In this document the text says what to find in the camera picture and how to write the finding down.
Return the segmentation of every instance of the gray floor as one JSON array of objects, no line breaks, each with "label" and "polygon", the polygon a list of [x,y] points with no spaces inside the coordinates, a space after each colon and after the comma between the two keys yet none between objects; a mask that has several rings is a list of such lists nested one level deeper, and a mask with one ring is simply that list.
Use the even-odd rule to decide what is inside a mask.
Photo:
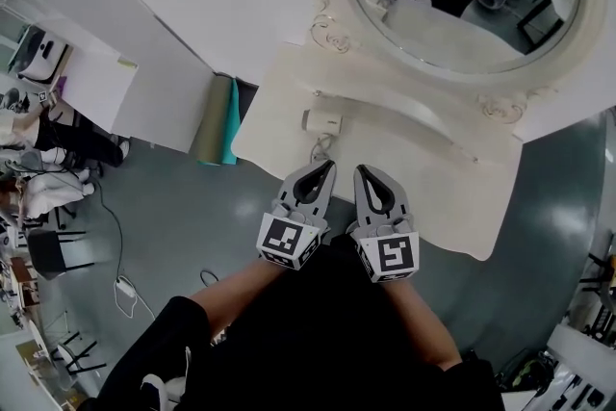
[{"label": "gray floor", "polygon": [[[422,244],[414,284],[457,344],[473,347],[495,369],[521,349],[542,347],[567,308],[593,239],[604,150],[604,117],[527,144],[488,261]],[[135,142],[122,168],[108,170],[103,180],[105,203],[124,233],[121,271],[157,313],[171,296],[199,290],[202,268],[219,276],[240,269],[256,256],[261,216],[279,184],[250,163],[205,167],[186,155]],[[352,207],[336,199],[328,215],[341,231]],[[112,284],[119,238],[98,193],[79,204],[79,216],[68,227],[88,230],[72,252],[93,256],[98,264],[41,282],[43,318],[50,321],[66,308],[84,343],[99,341],[93,362],[105,360],[111,367],[150,318],[140,305],[132,320],[116,308]],[[94,381],[87,375],[90,392],[108,371]]]}]

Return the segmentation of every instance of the black sleeve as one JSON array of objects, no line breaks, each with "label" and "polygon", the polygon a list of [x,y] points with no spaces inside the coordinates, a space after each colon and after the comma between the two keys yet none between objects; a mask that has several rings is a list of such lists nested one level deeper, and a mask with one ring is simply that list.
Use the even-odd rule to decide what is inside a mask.
[{"label": "black sleeve", "polygon": [[118,402],[141,409],[140,387],[148,374],[164,382],[186,372],[186,348],[191,367],[201,364],[210,347],[211,329],[205,310],[181,296],[172,298],[161,314],[117,362],[97,399],[82,409],[115,409]]},{"label": "black sleeve", "polygon": [[487,361],[460,363],[444,373],[444,409],[504,411],[501,392]]}]

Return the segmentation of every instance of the desk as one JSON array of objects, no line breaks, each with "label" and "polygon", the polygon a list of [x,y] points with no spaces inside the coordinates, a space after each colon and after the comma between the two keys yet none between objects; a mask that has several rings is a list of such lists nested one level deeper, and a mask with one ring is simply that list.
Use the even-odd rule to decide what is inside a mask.
[{"label": "desk", "polygon": [[21,310],[39,304],[37,280],[31,275],[21,257],[12,257],[9,265],[11,282],[17,293],[17,302]]},{"label": "desk", "polygon": [[397,0],[384,24],[415,57],[448,68],[483,72],[524,56],[495,34],[419,0]]},{"label": "desk", "polygon": [[79,390],[72,388],[72,384],[68,387],[68,390],[64,390],[67,387],[63,385],[62,376],[50,360],[35,358],[35,354],[39,352],[39,347],[35,341],[18,345],[16,349],[33,382],[45,393],[56,409],[60,411],[65,411],[65,409],[76,410],[86,400],[86,396]]},{"label": "desk", "polygon": [[[306,73],[306,65],[312,67],[312,76],[331,85],[351,81],[357,89],[365,90],[366,97],[374,95],[374,101],[378,101],[378,93],[387,89],[365,81],[381,78],[409,84],[408,78],[388,66],[371,64],[362,54],[342,56],[314,48],[319,52],[313,60],[304,50],[308,49],[290,44],[280,48],[232,144],[238,157],[280,179],[307,164],[316,140],[301,130],[304,110],[318,105],[317,97],[303,88],[298,79],[298,72]],[[406,190],[422,238],[478,260],[490,257],[513,189],[522,143],[510,134],[508,138],[504,126],[490,126],[503,132],[495,136],[466,122],[468,126],[461,130],[470,135],[476,135],[475,130],[482,132],[486,139],[475,139],[479,141],[476,143],[491,138],[490,148],[498,148],[501,157],[499,162],[475,164],[457,153],[450,143],[432,139],[419,124],[404,127],[408,131],[404,136],[391,132],[387,125],[393,113],[382,114],[387,115],[375,122],[361,116],[343,121],[342,135],[331,147],[331,158],[337,165],[334,194],[353,201],[355,167],[379,167]],[[487,125],[483,116],[477,119]]]},{"label": "desk", "polygon": [[[553,37],[560,28],[565,24],[567,19],[571,16],[574,6],[576,4],[576,0],[542,0],[533,7],[530,12],[518,23],[518,29],[522,31],[522,33],[526,36],[526,38],[531,42],[532,46],[529,52],[532,52],[543,45],[546,41],[548,41],[551,37]],[[525,30],[525,26],[537,15],[542,13],[549,6],[553,6],[558,19],[550,28],[550,30],[541,37],[541,39],[537,42],[532,41],[530,36]]]}]

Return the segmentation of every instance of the table leg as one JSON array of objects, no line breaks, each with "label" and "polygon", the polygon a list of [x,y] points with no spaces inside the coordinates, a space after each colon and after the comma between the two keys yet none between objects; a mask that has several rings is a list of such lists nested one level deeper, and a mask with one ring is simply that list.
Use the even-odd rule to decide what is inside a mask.
[{"label": "table leg", "polygon": [[539,4],[533,7],[530,12],[518,23],[518,29],[523,29],[532,19],[542,13],[551,3],[552,0],[542,0]]},{"label": "table leg", "polygon": [[546,41],[548,41],[551,37],[553,37],[560,28],[562,28],[564,21],[562,19],[558,19],[554,25],[552,26],[552,28],[539,40],[535,43],[535,46],[533,47],[533,50],[536,50],[537,48],[539,48],[540,46],[542,46]]}]

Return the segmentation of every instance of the forearm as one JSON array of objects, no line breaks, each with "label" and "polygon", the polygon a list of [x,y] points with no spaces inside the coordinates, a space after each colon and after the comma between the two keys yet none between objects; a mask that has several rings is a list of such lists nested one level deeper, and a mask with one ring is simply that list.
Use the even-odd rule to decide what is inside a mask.
[{"label": "forearm", "polygon": [[384,283],[383,287],[423,361],[443,370],[461,363],[453,338],[408,281]]},{"label": "forearm", "polygon": [[201,290],[190,299],[208,314],[212,336],[216,336],[284,271],[284,268],[257,259],[247,268]]},{"label": "forearm", "polygon": [[25,199],[19,201],[19,216],[17,217],[17,229],[23,230],[23,222],[26,219]]}]

